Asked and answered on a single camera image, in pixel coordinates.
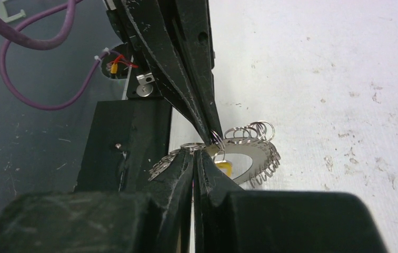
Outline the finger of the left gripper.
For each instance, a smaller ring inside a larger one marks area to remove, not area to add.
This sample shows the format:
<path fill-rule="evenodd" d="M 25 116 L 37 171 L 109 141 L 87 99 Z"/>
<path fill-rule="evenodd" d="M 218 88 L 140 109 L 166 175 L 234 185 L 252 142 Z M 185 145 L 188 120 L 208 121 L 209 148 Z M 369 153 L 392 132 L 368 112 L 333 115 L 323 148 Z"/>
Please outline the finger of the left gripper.
<path fill-rule="evenodd" d="M 203 114 L 205 133 L 223 135 L 215 102 L 209 1 L 158 1 L 170 39 L 177 50 Z"/>
<path fill-rule="evenodd" d="M 131 44 L 139 70 L 149 71 L 157 89 L 189 120 L 206 144 L 204 119 L 180 56 L 168 34 L 158 1 L 106 1 L 108 18 L 119 38 Z"/>

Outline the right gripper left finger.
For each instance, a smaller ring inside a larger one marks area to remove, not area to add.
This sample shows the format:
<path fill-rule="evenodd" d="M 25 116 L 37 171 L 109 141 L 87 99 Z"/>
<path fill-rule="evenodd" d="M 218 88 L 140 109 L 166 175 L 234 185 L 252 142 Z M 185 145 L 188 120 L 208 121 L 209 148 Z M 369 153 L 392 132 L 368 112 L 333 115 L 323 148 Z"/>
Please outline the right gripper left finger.
<path fill-rule="evenodd" d="M 25 194 L 0 215 L 0 252 L 189 252 L 193 157 L 140 192 Z"/>

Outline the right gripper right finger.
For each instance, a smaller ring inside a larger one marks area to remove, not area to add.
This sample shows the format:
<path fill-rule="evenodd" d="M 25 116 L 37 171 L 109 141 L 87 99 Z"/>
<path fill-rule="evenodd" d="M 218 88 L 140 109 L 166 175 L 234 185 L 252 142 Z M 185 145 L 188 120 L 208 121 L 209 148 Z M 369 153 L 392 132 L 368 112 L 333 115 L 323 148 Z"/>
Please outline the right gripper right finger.
<path fill-rule="evenodd" d="M 343 192 L 244 190 L 193 155 L 196 252 L 386 252 L 366 205 Z"/>

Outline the key with yellow tag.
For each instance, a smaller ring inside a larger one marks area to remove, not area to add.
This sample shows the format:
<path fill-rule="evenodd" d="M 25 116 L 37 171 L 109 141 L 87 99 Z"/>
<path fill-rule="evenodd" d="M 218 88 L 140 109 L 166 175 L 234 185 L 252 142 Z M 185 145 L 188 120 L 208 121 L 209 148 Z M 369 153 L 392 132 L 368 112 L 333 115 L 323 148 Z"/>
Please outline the key with yellow tag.
<path fill-rule="evenodd" d="M 232 176 L 233 164 L 227 160 L 215 161 L 215 165 L 229 178 Z"/>

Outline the metal disc with key rings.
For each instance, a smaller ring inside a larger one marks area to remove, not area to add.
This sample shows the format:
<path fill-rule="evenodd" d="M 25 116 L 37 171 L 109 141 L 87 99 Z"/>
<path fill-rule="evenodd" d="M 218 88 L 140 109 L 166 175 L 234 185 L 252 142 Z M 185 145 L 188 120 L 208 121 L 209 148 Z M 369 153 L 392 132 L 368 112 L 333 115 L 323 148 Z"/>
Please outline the metal disc with key rings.
<path fill-rule="evenodd" d="M 190 153 L 206 151 L 212 161 L 227 160 L 233 164 L 230 177 L 237 184 L 248 183 L 251 188 L 262 185 L 272 177 L 280 166 L 281 156 L 273 144 L 276 129 L 267 121 L 255 121 L 244 126 L 226 130 L 223 137 L 217 137 L 210 145 L 204 143 L 185 143 L 162 157 L 149 170 L 148 181 L 155 180 L 173 162 L 181 149 Z"/>

